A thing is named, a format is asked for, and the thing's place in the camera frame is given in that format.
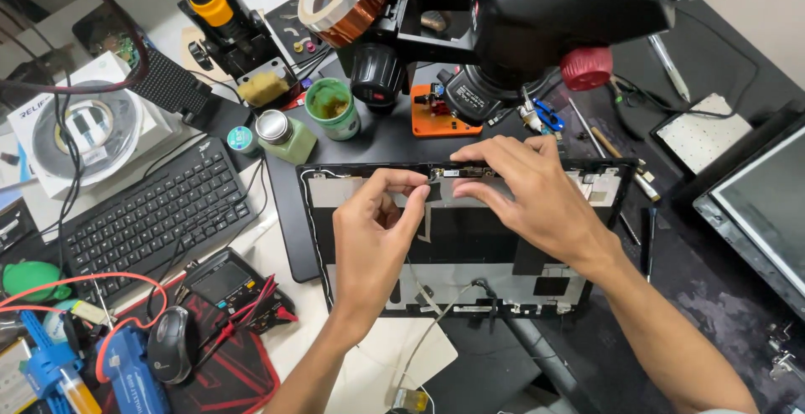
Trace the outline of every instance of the blue tool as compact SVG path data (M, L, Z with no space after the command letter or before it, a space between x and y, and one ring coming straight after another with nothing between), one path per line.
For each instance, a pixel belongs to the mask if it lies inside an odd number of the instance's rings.
M109 339L103 372L112 382L121 414L169 414L171 406L162 384L148 369L142 330L127 326Z
M564 129L564 120L559 118L552 108L545 106L545 103L533 98L534 104L537 105L537 117L545 123L545 125L552 131L562 131Z
M25 375L36 397L47 400L47 406L53 414L70 414L70 405L62 393L60 383L64 382L63 373L77 376L76 371L84 367L84 363L66 342L54 345L33 312L23 310L19 317L36 342L36 348L32 350L33 356L20 366L20 371Z

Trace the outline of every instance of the black keyboard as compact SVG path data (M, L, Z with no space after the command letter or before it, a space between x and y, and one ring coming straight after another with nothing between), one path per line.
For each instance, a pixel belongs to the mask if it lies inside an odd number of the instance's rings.
M132 272L157 279L176 246L179 255L188 251L186 258L192 258L240 231L254 217L242 198L245 193L223 142L196 142L142 181L65 223L70 271L73 276ZM107 305L143 284L126 277L98 280ZM79 299L100 304L92 280L75 288Z

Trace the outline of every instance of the computer mouse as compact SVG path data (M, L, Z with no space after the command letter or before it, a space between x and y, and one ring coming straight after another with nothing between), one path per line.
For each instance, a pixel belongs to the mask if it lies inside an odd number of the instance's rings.
M199 331L193 316L183 307L169 307L148 336L148 367L163 383L181 383L196 363L198 346Z

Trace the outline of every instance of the mouse pad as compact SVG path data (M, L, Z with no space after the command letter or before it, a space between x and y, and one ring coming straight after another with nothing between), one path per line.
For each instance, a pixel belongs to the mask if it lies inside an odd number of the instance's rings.
M173 281L165 288L169 306L176 299L175 292L180 280ZM151 310L156 313L161 306L162 295L156 292ZM182 306L196 318L200 341L223 318L221 311L192 293L184 299ZM143 300L117 315L117 318L136 316L143 320L145 311ZM268 403L278 387L279 378L260 337L246 331L230 337L199 372L190 374L181 384L165 385L171 409L183 414L247 414ZM102 384L93 391L93 395L105 414L120 412L111 384Z

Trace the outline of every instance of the person's right hand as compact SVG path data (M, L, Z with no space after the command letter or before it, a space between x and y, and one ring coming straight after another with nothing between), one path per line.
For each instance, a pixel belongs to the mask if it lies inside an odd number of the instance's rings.
M595 282L609 264L620 261L607 258L622 252L618 236L607 230L565 174L553 136L520 142L498 135L463 147L450 159L486 161L504 178L514 202L488 184L471 179L456 181L453 196L484 202L503 225L580 275Z

